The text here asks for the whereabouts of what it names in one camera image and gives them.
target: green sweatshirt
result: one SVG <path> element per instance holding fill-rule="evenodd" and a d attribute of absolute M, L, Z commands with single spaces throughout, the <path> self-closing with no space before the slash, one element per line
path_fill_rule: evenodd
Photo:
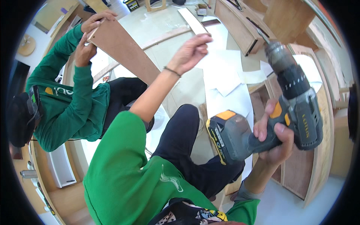
<path fill-rule="evenodd" d="M 96 224 L 147 224 L 175 197 L 217 210 L 171 162 L 160 156 L 148 162 L 145 141 L 144 123 L 129 111 L 116 116 L 100 141 L 83 180 L 85 202 Z M 228 221 L 254 224 L 259 202 L 237 202 L 226 213 Z"/>
<path fill-rule="evenodd" d="M 73 87 L 55 82 L 82 35 L 81 24 L 67 32 L 42 59 L 26 83 L 27 92 L 32 85 L 39 88 L 44 115 L 34 135 L 47 152 L 54 151 L 69 138 L 96 141 L 103 131 L 110 86 L 99 84 L 93 89 L 91 65 L 75 67 Z"/>

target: drill chuck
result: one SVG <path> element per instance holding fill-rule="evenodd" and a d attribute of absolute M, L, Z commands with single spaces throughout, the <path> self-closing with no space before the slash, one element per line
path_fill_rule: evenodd
<path fill-rule="evenodd" d="M 286 99 L 293 99 L 310 89 L 303 70 L 285 45 L 270 42 L 265 48 L 265 54 Z"/>

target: white cabinet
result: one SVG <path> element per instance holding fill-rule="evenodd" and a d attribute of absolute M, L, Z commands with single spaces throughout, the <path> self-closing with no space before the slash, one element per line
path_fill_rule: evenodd
<path fill-rule="evenodd" d="M 58 188 L 76 183 L 74 173 L 66 153 L 65 144 L 62 144 L 56 150 L 47 152 L 48 166 Z"/>

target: wristband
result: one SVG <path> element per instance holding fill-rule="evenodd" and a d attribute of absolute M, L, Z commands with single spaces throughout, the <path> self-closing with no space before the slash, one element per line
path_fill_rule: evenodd
<path fill-rule="evenodd" d="M 166 69 L 166 70 L 168 70 L 168 71 L 170 71 L 170 72 L 173 72 L 173 73 L 175 73 L 176 75 L 178 75 L 179 77 L 181 77 L 180 74 L 178 74 L 177 72 L 173 71 L 172 69 L 169 69 L 167 66 L 164 66 L 164 69 Z"/>

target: hand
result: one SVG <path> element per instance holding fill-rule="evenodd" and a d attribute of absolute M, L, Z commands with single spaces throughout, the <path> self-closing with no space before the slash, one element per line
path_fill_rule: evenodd
<path fill-rule="evenodd" d="M 180 75 L 192 69 L 208 53 L 207 44 L 211 34 L 201 33 L 186 41 L 175 53 L 167 67 Z"/>
<path fill-rule="evenodd" d="M 75 65 L 77 67 L 84 67 L 89 65 L 90 59 L 96 55 L 96 46 L 92 43 L 89 43 L 87 46 L 85 46 L 86 39 L 87 33 L 85 32 L 76 47 Z"/>
<path fill-rule="evenodd" d="M 269 115 L 274 112 L 277 102 L 278 100 L 276 99 L 268 100 L 263 117 L 253 127 L 254 136 L 257 137 L 259 141 L 264 141 L 266 139 L 267 121 Z M 282 142 L 282 145 L 274 147 L 270 151 L 259 153 L 259 158 L 263 159 L 268 165 L 275 166 L 277 168 L 280 164 L 287 160 L 292 153 L 294 132 L 281 123 L 275 124 L 274 131 L 278 139 Z"/>
<path fill-rule="evenodd" d="M 115 20 L 116 16 L 117 16 L 117 14 L 109 9 L 103 11 L 102 13 L 97 13 L 95 15 L 92 15 L 87 21 L 85 21 L 81 25 L 81 31 L 83 33 L 89 33 L 93 29 L 100 26 L 100 23 L 101 23 L 100 20 L 102 18 L 106 18 L 108 20 Z"/>

